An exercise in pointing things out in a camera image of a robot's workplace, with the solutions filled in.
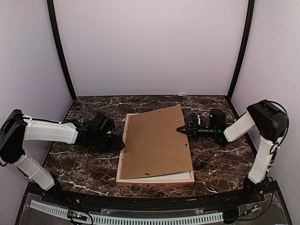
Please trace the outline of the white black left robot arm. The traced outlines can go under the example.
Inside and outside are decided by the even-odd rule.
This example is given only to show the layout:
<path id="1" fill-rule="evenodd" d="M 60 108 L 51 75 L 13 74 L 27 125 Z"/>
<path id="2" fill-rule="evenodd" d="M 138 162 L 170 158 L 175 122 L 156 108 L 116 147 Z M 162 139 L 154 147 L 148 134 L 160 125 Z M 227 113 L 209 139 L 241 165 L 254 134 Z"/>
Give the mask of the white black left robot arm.
<path id="1" fill-rule="evenodd" d="M 93 120 L 81 123 L 77 120 L 52 121 L 33 118 L 15 109 L 0 129 L 1 166 L 14 165 L 31 181 L 48 191 L 55 204 L 66 201 L 66 193 L 60 183 L 23 148 L 24 142 L 60 142 L 95 148 L 100 151 L 121 151 L 125 144 L 115 134 L 112 118 L 98 113 Z"/>

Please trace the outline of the dark painting photo print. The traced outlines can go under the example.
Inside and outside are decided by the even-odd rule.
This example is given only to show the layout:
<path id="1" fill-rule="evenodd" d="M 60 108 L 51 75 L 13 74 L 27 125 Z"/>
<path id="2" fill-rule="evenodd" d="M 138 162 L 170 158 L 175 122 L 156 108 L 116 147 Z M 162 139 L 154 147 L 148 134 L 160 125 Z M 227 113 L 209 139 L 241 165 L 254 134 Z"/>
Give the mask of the dark painting photo print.
<path id="1" fill-rule="evenodd" d="M 172 173 L 167 175 L 160 175 L 160 176 L 153 176 L 153 177 L 145 177 L 145 178 L 138 178 L 139 180 L 154 180 L 154 181 L 160 181 L 160 180 L 189 180 L 190 177 L 190 171 L 185 172 L 179 172 L 179 173 Z"/>

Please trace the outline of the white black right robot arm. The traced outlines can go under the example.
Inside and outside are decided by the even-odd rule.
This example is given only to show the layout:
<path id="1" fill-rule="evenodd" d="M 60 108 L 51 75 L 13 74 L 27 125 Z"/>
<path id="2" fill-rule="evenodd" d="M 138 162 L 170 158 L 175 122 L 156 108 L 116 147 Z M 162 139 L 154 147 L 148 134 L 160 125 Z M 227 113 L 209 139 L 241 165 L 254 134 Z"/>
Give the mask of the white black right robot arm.
<path id="1" fill-rule="evenodd" d="M 226 124 L 225 113 L 220 109 L 210 110 L 208 124 L 203 123 L 198 113 L 193 113 L 191 118 L 190 123 L 178 127 L 176 131 L 195 142 L 201 138 L 210 138 L 221 147 L 235 142 L 254 128 L 257 129 L 260 139 L 255 160 L 238 197 L 243 203 L 250 203 L 256 198 L 259 185 L 267 179 L 277 151 L 286 139 L 290 126 L 287 110 L 276 101 L 264 99 L 249 105 L 231 125 Z"/>

